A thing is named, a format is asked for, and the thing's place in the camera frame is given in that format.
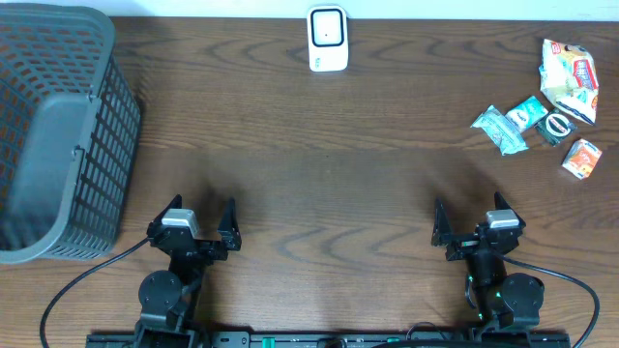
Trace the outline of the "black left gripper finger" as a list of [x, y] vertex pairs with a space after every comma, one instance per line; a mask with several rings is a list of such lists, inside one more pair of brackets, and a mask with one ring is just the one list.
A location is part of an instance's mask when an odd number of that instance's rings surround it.
[[149, 223], [147, 228], [147, 239], [152, 240], [158, 234], [158, 230], [162, 226], [162, 220], [165, 214], [171, 209], [180, 209], [182, 207], [182, 196], [176, 194], [168, 205]]
[[242, 237], [236, 218], [236, 201], [234, 198], [227, 201], [217, 231], [221, 235], [221, 242], [228, 250], [239, 251], [241, 249]]

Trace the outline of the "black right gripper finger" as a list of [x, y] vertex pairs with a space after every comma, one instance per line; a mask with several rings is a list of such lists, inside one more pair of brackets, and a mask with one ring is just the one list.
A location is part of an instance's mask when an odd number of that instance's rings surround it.
[[[516, 211], [511, 207], [511, 205], [507, 202], [507, 200], [504, 198], [504, 196], [499, 191], [494, 193], [493, 199], [494, 199], [495, 210], [511, 209], [516, 213]], [[516, 215], [519, 218], [520, 226], [515, 227], [515, 228], [523, 229], [526, 226], [526, 222], [518, 214]]]
[[431, 235], [431, 244], [434, 247], [444, 247], [453, 238], [453, 229], [449, 222], [443, 203], [439, 198], [434, 203], [434, 225]]

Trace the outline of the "teal crinkled snack pack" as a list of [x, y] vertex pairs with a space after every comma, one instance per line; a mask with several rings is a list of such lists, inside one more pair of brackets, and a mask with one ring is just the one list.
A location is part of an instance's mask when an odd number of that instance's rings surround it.
[[471, 127], [483, 130], [502, 156], [514, 155], [528, 149], [520, 132], [494, 105], [481, 113]]

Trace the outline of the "teal Kleenex tissue pack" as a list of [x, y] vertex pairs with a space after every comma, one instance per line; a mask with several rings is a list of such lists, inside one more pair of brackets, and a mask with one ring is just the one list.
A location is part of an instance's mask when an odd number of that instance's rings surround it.
[[505, 117], [518, 132], [523, 133], [535, 126], [547, 113], [548, 110], [542, 103], [535, 96], [531, 96], [508, 111]]

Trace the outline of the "orange Kleenex tissue pack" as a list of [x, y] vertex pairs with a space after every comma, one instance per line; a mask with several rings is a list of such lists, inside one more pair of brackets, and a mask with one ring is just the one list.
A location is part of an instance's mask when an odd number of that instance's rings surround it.
[[603, 151], [590, 141], [579, 139], [566, 155], [562, 167], [583, 180], [591, 175], [602, 154]]

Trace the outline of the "dark green round-label pack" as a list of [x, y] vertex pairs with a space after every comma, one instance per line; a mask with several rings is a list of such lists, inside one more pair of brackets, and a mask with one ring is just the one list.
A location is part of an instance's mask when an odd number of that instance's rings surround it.
[[556, 147], [576, 132], [577, 126], [557, 108], [548, 112], [536, 125], [535, 130], [552, 147]]

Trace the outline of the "large yellow wipes pack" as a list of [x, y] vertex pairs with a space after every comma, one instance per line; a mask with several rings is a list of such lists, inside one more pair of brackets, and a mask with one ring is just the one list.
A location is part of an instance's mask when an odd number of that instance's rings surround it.
[[559, 110], [594, 126], [600, 83], [592, 55], [582, 46], [544, 39], [541, 92]]

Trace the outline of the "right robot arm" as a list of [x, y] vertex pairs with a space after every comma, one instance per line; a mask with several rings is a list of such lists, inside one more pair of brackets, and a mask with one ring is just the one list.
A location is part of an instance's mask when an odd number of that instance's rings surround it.
[[447, 261], [466, 263], [467, 301], [487, 331], [527, 331], [540, 323], [544, 284], [531, 275], [508, 274], [505, 267], [504, 257], [519, 246], [525, 226], [499, 192], [486, 220], [467, 234], [454, 231], [444, 205], [435, 201], [431, 244], [446, 249]]

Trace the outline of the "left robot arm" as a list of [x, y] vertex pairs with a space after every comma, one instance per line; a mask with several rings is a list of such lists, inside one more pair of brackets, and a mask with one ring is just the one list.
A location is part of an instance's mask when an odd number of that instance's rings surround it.
[[197, 237], [195, 212], [182, 207], [176, 195], [149, 223], [147, 241], [170, 258], [165, 270], [147, 275], [141, 282], [141, 303], [132, 347], [198, 347], [204, 333], [192, 323], [207, 267], [225, 261], [228, 253], [241, 249], [242, 238], [236, 218], [236, 204], [225, 204], [217, 228], [217, 240]]

